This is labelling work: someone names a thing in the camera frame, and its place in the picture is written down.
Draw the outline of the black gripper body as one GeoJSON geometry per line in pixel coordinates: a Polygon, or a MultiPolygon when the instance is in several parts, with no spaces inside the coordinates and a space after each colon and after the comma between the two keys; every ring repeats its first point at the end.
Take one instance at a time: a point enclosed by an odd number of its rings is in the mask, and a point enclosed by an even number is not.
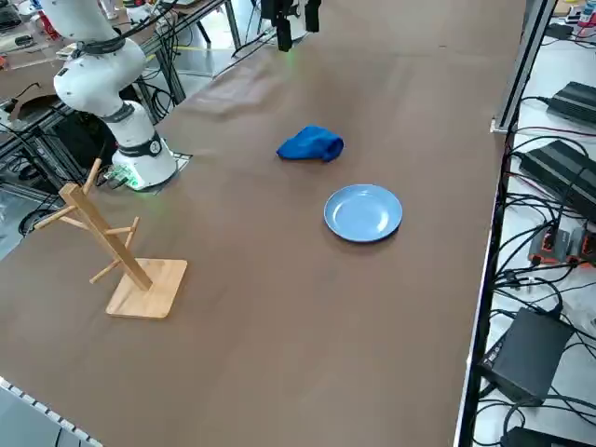
{"type": "Polygon", "coordinates": [[[294,0],[261,0],[261,18],[275,21],[296,13],[298,3],[294,0]]]}

